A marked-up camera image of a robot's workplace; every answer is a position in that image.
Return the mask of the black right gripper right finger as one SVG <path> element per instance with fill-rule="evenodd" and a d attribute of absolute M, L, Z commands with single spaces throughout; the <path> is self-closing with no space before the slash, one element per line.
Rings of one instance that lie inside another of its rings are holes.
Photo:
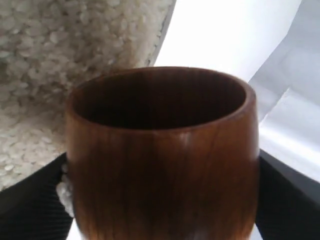
<path fill-rule="evenodd" d="M 261 151 L 255 224 L 264 240 L 320 238 L 320 184 Z"/>

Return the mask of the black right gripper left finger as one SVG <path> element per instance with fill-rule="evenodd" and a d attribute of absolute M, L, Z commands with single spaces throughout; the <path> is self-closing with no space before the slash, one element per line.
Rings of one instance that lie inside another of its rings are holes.
<path fill-rule="evenodd" d="M 56 192 L 61 181 L 61 154 L 24 180 L 0 193 L 2 240 L 65 240 L 73 219 Z"/>

